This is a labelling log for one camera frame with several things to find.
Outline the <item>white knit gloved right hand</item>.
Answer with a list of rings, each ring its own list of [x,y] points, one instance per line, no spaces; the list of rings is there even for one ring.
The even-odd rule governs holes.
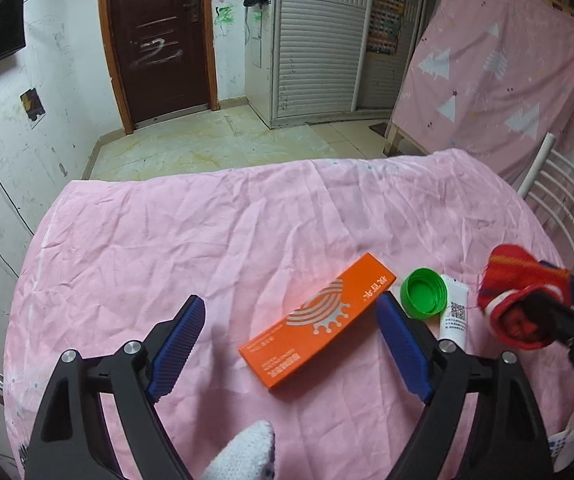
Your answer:
[[[566,428],[549,436],[549,448],[555,472],[560,472],[574,461],[574,411]]]

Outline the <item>white knit gloved left hand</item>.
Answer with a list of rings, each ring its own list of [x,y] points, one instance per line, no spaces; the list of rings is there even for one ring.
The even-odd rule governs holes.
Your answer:
[[[275,478],[275,432],[259,420],[229,441],[200,480],[263,480]]]

